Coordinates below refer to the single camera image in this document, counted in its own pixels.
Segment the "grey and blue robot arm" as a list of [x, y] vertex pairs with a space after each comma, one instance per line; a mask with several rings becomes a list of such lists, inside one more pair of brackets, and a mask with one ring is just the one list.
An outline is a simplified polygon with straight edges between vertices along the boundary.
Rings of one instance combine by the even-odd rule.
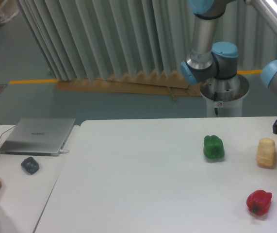
[[[181, 72], [190, 85], [201, 84], [209, 117], [239, 117], [249, 82], [237, 73], [238, 49], [230, 42], [213, 41], [228, 1], [191, 0], [189, 5], [195, 15], [195, 27], [192, 50], [180, 64]], [[277, 60], [264, 67], [261, 80], [277, 96]], [[277, 135], [277, 121], [273, 133]]]

